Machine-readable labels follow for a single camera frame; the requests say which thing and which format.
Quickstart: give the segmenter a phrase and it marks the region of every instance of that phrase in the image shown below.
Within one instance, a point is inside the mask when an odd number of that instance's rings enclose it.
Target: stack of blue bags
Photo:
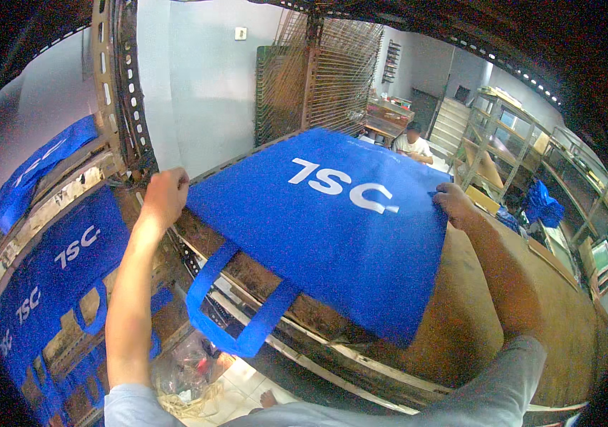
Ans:
[[[556,228],[565,214],[565,208],[551,197],[549,190],[541,180],[535,180],[531,185],[523,205],[530,223],[540,219],[546,227]]]

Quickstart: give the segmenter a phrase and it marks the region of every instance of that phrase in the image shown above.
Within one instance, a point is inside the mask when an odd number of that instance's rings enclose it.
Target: floor tile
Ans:
[[[239,358],[227,371],[223,372],[222,377],[233,383],[246,396],[249,396],[266,379],[265,376]]]
[[[278,384],[269,379],[265,379],[261,384],[259,384],[259,386],[249,395],[249,397],[255,402],[259,402],[259,398],[261,397],[262,393],[266,392],[269,389],[273,391],[273,396],[275,397],[275,400],[281,405],[291,402],[302,401],[301,399],[295,397],[292,393],[280,387]]]
[[[223,385],[223,393],[206,402],[202,415],[210,422],[221,424],[247,399],[247,395],[223,377],[216,382]]]
[[[187,427],[216,427],[218,424],[207,420],[197,420],[195,418],[184,418],[180,420]]]
[[[245,399],[244,402],[242,402],[242,404],[240,406],[238,406],[238,408],[235,411],[233,411],[232,414],[228,415],[228,418],[226,418],[224,422],[234,420],[237,417],[241,417],[243,415],[248,415],[252,409],[261,408],[261,407],[262,406],[260,403],[255,402],[254,400],[252,400],[251,398],[248,397],[247,399]]]

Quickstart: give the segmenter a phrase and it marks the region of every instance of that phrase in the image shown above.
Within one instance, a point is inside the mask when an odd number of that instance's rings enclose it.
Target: wooden plank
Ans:
[[[501,207],[498,203],[471,185],[465,190],[465,194],[470,197],[470,200],[472,200],[473,203],[479,204],[484,210],[492,215],[496,215],[496,212],[498,212]]]
[[[530,251],[534,252],[538,256],[540,256],[544,261],[546,261],[554,270],[556,270],[560,275],[570,284],[575,290],[578,289],[577,281],[575,277],[570,273],[565,265],[556,258],[556,256],[551,253],[543,244],[535,241],[531,238],[528,241],[530,245]]]

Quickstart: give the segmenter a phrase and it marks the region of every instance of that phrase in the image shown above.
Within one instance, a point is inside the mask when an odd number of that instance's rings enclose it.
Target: wooden board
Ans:
[[[575,277],[572,275],[572,273],[570,273],[567,267],[565,267],[565,265],[560,260],[558,260],[553,253],[546,249],[543,244],[531,238],[528,241],[528,245],[530,247],[530,251],[540,256],[541,259],[548,263],[548,265],[553,267],[553,269],[556,270],[563,278],[565,278],[565,280],[570,285],[572,285],[575,290],[579,290],[579,285],[577,285],[577,281],[575,280]]]
[[[533,403],[567,406],[583,402],[606,367],[606,321],[587,295],[567,286],[565,278],[532,253],[522,238],[496,220],[493,223],[506,247],[529,269],[547,323],[542,340],[549,356]],[[184,211],[177,227],[205,257],[223,242],[189,211]],[[225,271],[259,301],[279,281],[244,254],[234,257]],[[354,338],[349,333],[351,322],[308,296],[298,297],[286,315],[328,339]],[[364,353],[417,378],[458,387],[494,358],[502,342],[501,326],[470,241],[449,225],[433,295],[413,344],[400,350],[377,341]]]
[[[477,151],[472,149],[468,144],[463,144],[463,148],[465,149],[465,155],[468,159],[468,165],[472,166]],[[493,160],[491,160],[488,152],[484,152],[482,159],[479,161],[477,173],[478,175],[485,177],[494,186],[499,187],[499,189],[504,188],[504,183],[501,181],[501,176],[496,170],[496,164]]]

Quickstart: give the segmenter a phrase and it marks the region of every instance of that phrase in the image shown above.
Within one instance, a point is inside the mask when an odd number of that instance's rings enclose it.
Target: gray sleeve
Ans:
[[[546,355],[535,338],[516,337],[475,379],[416,417],[455,426],[521,426]]]
[[[142,384],[119,384],[104,397],[105,427],[184,427]]]

